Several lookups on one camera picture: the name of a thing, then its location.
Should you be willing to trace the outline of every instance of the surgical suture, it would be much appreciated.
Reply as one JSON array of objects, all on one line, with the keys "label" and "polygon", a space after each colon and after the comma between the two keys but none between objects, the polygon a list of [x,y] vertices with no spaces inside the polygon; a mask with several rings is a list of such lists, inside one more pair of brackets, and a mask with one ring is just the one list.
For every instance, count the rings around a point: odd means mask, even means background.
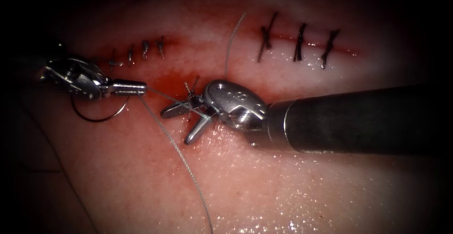
[{"label": "surgical suture", "polygon": [[144,40],[142,42],[142,54],[143,54],[143,60],[146,60],[148,58],[148,50],[150,48],[150,44],[148,41]]},{"label": "surgical suture", "polygon": [[[191,89],[189,89],[189,85],[187,84],[187,82],[184,81],[184,86],[185,86],[185,88],[187,89],[187,100],[188,100],[189,102],[191,102],[191,101],[195,98],[195,86],[197,85],[197,82],[198,82],[198,79],[199,79],[199,78],[200,78],[200,77],[197,76],[197,78],[195,79],[195,82],[193,83]],[[190,121],[191,117],[192,117],[192,112],[189,111],[189,113],[187,114],[187,121]]]},{"label": "surgical suture", "polygon": [[299,37],[297,37],[297,43],[296,43],[296,49],[294,50],[294,57],[293,57],[293,62],[302,60],[302,43],[303,43],[303,31],[305,30],[305,27],[307,26],[306,23],[303,23],[302,26],[299,28]]},{"label": "surgical suture", "polygon": [[274,24],[275,17],[277,17],[277,15],[278,15],[278,12],[275,12],[274,15],[272,16],[269,27],[267,29],[264,26],[261,27],[261,33],[263,35],[263,43],[261,44],[260,53],[258,54],[258,62],[261,61],[261,56],[263,55],[264,47],[266,46],[266,49],[271,48],[271,44],[269,43],[269,39],[270,39],[269,33],[272,28],[272,25]]},{"label": "surgical suture", "polygon": [[157,48],[159,49],[160,56],[162,56],[162,59],[165,59],[164,58],[164,50],[163,50],[163,48],[164,48],[164,36],[162,36],[160,38],[160,41],[156,40],[156,44],[157,44]]},{"label": "surgical suture", "polygon": [[134,60],[132,58],[133,56],[134,56],[134,45],[132,44],[131,48],[127,52],[127,65],[128,66],[131,66],[131,63],[135,64],[135,62],[134,62]]},{"label": "surgical suture", "polygon": [[105,117],[105,118],[101,118],[101,119],[91,119],[91,118],[88,118],[88,117],[84,116],[82,113],[80,113],[79,110],[77,110],[76,104],[74,102],[74,97],[71,97],[71,105],[72,105],[72,109],[74,110],[74,112],[80,118],[82,118],[83,120],[88,121],[88,122],[92,122],[92,123],[101,123],[101,122],[108,121],[108,120],[114,118],[115,116],[117,116],[119,113],[121,113],[124,110],[124,108],[126,107],[126,104],[127,104],[127,101],[129,100],[129,97],[130,96],[128,96],[126,98],[126,101],[124,102],[123,106],[120,107],[114,114],[112,114],[112,115],[110,115],[108,117]]},{"label": "surgical suture", "polygon": [[112,51],[112,59],[109,60],[109,66],[110,66],[110,71],[113,72],[113,66],[122,66],[123,65],[123,62],[117,62],[115,60],[115,52],[117,50],[116,49],[113,49]]},{"label": "surgical suture", "polygon": [[330,32],[329,40],[327,41],[326,50],[325,50],[324,53],[321,55],[321,59],[322,59],[321,68],[326,68],[327,55],[329,54],[329,52],[330,52],[330,51],[332,50],[332,48],[334,47],[334,44],[333,44],[334,39],[338,36],[339,33],[340,33],[340,30],[339,30],[339,29]]},{"label": "surgical suture", "polygon": [[201,110],[204,109],[206,106],[204,105],[204,102],[201,99],[201,96],[195,95],[194,89],[197,84],[199,77],[195,79],[195,82],[193,83],[192,88],[189,88],[189,85],[187,82],[184,82],[184,85],[187,89],[187,98],[186,100],[182,101],[181,103],[172,103],[165,107],[161,112],[160,116],[163,119],[169,119],[169,118],[174,118],[181,116],[185,113],[188,113],[188,120],[191,119],[192,113],[191,110]]}]

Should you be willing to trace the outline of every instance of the moist tissue surface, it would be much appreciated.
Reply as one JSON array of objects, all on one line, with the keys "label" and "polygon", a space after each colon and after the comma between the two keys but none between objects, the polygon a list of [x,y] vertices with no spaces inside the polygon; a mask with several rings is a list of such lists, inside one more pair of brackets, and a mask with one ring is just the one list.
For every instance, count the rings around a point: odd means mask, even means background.
[{"label": "moist tissue surface", "polygon": [[[257,56],[261,26],[271,49]],[[90,0],[53,17],[52,32],[71,52],[97,58],[113,78],[146,82],[178,100],[224,77],[266,103],[423,81],[423,65],[404,21],[365,0]],[[293,62],[299,27],[307,23],[302,61]],[[329,33],[340,29],[321,68]],[[156,40],[164,36],[164,58]],[[142,41],[150,43],[147,59]],[[127,53],[133,49],[134,64]],[[123,66],[110,69],[115,51]],[[153,113],[171,101],[149,92]],[[31,226],[48,233],[209,233],[200,196],[179,155],[137,97],[105,123],[89,123],[53,86],[28,88],[23,105],[42,126],[80,201],[59,173],[30,173],[11,165],[15,190]],[[92,118],[105,117],[122,97],[76,102]],[[50,145],[17,101],[7,100],[11,162],[30,169],[60,166]],[[210,127],[183,144],[195,124],[187,115],[163,120],[204,196],[214,233],[409,233],[435,214],[440,186],[433,159],[261,152],[239,132]]]}]

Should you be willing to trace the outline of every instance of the black suture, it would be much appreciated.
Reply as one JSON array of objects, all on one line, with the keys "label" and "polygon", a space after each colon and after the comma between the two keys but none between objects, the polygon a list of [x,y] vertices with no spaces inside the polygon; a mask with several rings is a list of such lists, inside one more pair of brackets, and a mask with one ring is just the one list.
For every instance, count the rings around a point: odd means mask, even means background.
[{"label": "black suture", "polygon": [[302,43],[303,43],[303,31],[305,30],[305,27],[307,26],[306,23],[303,23],[302,26],[299,28],[299,37],[297,38],[297,43],[296,43],[296,49],[294,50],[294,57],[293,57],[293,62],[302,60]]},{"label": "black suture", "polygon": [[326,50],[321,55],[321,59],[322,59],[321,68],[326,68],[327,55],[329,54],[329,52],[334,47],[334,44],[333,44],[334,39],[338,36],[339,33],[340,33],[340,29],[330,32],[329,40],[327,41]]},{"label": "black suture", "polygon": [[23,169],[25,172],[31,173],[31,174],[58,174],[61,173],[61,170],[59,169],[33,169],[27,165],[25,165],[22,162],[19,162],[17,164],[19,168]]},{"label": "black suture", "polygon": [[269,43],[269,39],[270,39],[269,33],[270,33],[270,30],[272,29],[272,25],[274,24],[274,21],[275,21],[275,18],[277,17],[277,15],[278,15],[278,12],[275,12],[274,15],[272,16],[269,27],[267,29],[264,26],[261,27],[261,32],[263,34],[263,43],[261,44],[260,53],[258,54],[257,62],[261,61],[261,56],[263,55],[264,46],[266,46],[267,49],[271,48],[271,44]]}]

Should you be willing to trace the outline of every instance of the skin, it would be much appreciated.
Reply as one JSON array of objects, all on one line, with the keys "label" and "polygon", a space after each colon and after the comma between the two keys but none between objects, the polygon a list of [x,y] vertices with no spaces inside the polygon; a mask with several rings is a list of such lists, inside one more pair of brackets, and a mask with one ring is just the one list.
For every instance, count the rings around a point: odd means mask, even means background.
[{"label": "skin", "polygon": [[[395,9],[379,0],[89,0],[58,13],[51,31],[71,52],[135,64],[97,64],[113,78],[146,82],[178,100],[223,78],[237,21],[247,12],[230,50],[227,79],[266,103],[427,81],[421,38]],[[278,11],[260,63],[261,26]],[[302,62],[292,62],[299,26],[307,23]],[[320,68],[331,30],[334,49]],[[163,59],[155,40],[164,36]],[[147,60],[141,42],[150,42]],[[149,92],[154,114],[171,102]],[[81,112],[105,117],[122,97],[77,100]],[[88,123],[53,85],[26,88],[8,100],[11,190],[16,215],[47,233],[209,233],[200,196],[180,157],[137,97],[119,116]],[[21,109],[29,109],[55,148]],[[442,196],[437,159],[374,155],[310,155],[260,151],[240,132],[212,125],[184,145],[196,115],[160,119],[191,168],[214,233],[411,233],[433,228]],[[30,169],[59,170],[30,173]]]}]

